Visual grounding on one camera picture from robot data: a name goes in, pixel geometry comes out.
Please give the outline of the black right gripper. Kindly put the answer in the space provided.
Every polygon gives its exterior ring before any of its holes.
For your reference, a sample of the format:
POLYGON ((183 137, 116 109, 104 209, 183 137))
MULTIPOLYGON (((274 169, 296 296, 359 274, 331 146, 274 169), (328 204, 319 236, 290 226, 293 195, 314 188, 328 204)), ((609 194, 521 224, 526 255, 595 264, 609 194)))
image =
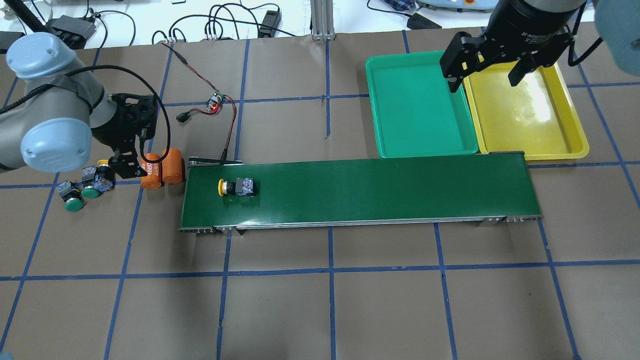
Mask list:
POLYGON ((516 62, 508 73, 516 87, 539 67, 550 68, 572 45, 566 28, 571 0, 499 0, 482 36, 457 32, 439 60, 450 93, 463 79, 498 63, 516 62))

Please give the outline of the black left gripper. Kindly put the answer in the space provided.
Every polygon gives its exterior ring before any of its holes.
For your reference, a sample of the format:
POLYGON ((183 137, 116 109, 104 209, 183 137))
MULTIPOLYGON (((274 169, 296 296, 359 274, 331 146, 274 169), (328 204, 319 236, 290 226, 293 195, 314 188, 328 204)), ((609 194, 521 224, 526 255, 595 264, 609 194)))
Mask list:
POLYGON ((115 103, 114 115, 105 124, 93 128, 93 137, 112 148, 109 166, 119 177, 146 177, 146 169, 138 161, 135 138, 142 143, 155 136, 158 101, 153 95, 130 93, 115 93, 109 100, 115 103))

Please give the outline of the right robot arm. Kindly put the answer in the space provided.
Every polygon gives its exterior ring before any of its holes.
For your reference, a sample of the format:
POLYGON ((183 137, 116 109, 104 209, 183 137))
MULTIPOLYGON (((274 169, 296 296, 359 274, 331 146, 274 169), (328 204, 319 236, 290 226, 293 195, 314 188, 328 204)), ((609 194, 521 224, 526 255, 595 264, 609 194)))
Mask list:
POLYGON ((482 35, 457 32, 439 60, 450 92, 463 79, 495 64, 514 63, 509 83, 517 86, 525 75, 550 68, 569 50, 567 64, 574 67, 606 43, 618 68, 639 75, 639 2, 595 0, 596 41, 574 59, 585 0, 500 0, 482 35))

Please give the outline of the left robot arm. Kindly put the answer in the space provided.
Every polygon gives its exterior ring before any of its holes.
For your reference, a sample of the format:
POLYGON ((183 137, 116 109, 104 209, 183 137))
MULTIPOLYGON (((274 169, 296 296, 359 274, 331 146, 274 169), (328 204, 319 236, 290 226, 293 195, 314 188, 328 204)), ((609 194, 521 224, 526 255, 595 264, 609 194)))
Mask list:
POLYGON ((74 50, 37 32, 10 45, 6 63, 25 82, 23 97, 1 109, 2 173, 30 167, 68 173, 90 158, 92 141, 111 148, 107 164, 123 179, 147 175, 138 152, 156 132, 164 106, 148 95, 111 93, 74 50))

